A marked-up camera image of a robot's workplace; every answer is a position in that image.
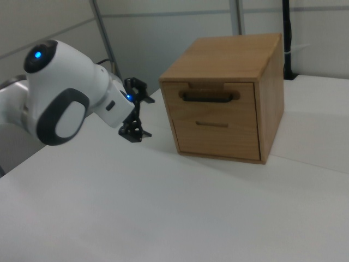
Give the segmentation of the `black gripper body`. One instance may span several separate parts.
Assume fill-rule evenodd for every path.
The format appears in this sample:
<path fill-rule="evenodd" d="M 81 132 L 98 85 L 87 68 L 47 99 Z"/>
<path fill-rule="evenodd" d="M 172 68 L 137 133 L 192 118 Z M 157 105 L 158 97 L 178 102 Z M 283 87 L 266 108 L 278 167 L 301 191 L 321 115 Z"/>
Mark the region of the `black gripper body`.
<path fill-rule="evenodd" d="M 130 113 L 130 115 L 128 116 L 128 122 L 129 123 L 141 123 L 140 120 L 140 102 L 135 100 L 134 101 L 134 109 L 132 110 L 132 112 Z"/>

